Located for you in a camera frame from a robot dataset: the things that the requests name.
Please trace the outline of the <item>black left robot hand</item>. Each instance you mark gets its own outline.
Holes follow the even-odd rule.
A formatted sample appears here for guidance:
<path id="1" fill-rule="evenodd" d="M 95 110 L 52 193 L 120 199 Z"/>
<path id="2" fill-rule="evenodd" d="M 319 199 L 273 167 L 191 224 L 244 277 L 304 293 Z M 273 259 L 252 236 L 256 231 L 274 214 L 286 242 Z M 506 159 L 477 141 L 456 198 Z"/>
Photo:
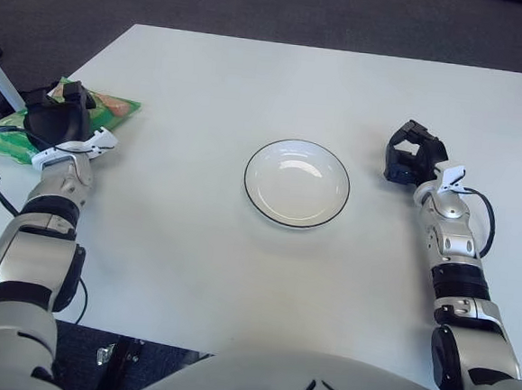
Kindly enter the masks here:
<path id="1" fill-rule="evenodd" d="M 37 150 L 47 150 L 69 141 L 87 141 L 91 136 L 92 95 L 80 81 L 62 84 L 63 101 L 50 97 L 46 88 L 23 94 L 27 114 L 23 126 L 28 141 Z"/>

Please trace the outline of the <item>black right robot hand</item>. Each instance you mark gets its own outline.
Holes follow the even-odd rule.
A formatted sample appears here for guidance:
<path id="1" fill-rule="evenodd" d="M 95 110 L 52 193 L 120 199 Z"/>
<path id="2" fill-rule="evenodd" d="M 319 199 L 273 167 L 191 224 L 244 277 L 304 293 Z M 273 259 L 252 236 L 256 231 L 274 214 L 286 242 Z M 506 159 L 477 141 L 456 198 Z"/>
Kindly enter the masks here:
<path id="1" fill-rule="evenodd" d="M 417 153 L 397 149 L 403 141 L 418 146 Z M 447 161 L 448 154 L 441 140 L 411 119 L 389 140 L 385 160 L 384 177 L 389 182 L 419 186 L 437 178 L 435 165 Z"/>

